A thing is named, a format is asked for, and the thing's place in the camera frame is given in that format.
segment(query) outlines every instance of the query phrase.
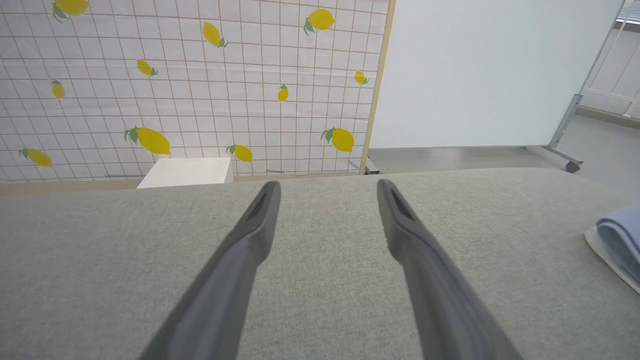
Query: gray floor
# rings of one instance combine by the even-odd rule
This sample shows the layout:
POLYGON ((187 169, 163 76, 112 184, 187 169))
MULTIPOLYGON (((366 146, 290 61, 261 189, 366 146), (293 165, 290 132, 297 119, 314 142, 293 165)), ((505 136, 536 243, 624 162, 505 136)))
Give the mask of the gray floor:
MULTIPOLYGON (((558 149, 584 161, 576 176, 640 200, 640 129, 577 115, 558 149)), ((564 170, 566 164, 539 147, 371 149, 369 157, 382 173, 502 167, 564 170)))

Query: caster wheel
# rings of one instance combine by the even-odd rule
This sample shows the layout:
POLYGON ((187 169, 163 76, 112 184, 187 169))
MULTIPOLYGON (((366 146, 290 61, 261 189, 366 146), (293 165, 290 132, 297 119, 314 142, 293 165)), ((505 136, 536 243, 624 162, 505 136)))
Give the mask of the caster wheel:
POLYGON ((564 169, 571 174, 574 174, 576 172, 578 172, 580 170, 580 165, 576 164, 574 162, 569 161, 566 166, 564 167, 564 169))

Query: folded towel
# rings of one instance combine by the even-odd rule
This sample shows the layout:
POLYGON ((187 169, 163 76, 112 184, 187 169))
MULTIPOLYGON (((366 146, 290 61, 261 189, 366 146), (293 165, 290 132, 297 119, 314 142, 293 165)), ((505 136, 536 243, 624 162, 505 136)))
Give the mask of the folded towel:
POLYGON ((601 218, 584 237, 613 271, 640 293, 640 206, 601 218))

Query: whiteboard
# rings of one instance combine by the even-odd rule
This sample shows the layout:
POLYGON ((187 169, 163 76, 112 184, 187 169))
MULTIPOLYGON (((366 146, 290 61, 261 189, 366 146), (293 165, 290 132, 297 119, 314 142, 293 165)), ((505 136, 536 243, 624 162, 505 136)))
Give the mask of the whiteboard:
POLYGON ((371 148, 548 145, 622 0, 397 0, 371 148))

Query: white box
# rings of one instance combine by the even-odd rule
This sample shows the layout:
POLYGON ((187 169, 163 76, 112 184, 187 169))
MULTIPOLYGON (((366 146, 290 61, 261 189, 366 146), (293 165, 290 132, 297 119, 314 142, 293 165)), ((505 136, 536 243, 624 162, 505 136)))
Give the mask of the white box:
POLYGON ((231 158, 159 159, 137 188, 233 182, 231 158))

